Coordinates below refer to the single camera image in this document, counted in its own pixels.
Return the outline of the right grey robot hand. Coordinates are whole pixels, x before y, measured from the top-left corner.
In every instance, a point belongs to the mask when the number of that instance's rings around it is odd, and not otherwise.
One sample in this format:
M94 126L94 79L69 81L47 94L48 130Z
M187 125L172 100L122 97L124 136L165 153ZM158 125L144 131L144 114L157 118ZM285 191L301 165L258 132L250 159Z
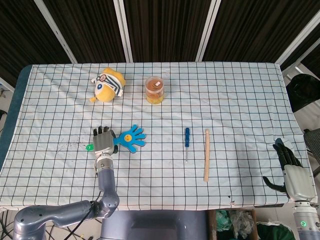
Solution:
M272 146L278 155L284 184L271 183L266 176L262 177L264 183L272 190L286 193L288 198L294 202L311 202L316 196L316 190L310 171L302 166L281 138L277 138Z

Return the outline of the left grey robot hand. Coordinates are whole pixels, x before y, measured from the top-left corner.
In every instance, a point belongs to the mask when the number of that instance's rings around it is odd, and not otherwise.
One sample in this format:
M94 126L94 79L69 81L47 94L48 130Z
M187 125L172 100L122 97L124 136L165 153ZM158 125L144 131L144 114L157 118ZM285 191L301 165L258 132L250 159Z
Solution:
M114 144L115 133L108 126L93 129L93 150L96 157L102 154L112 156L118 152L118 146Z

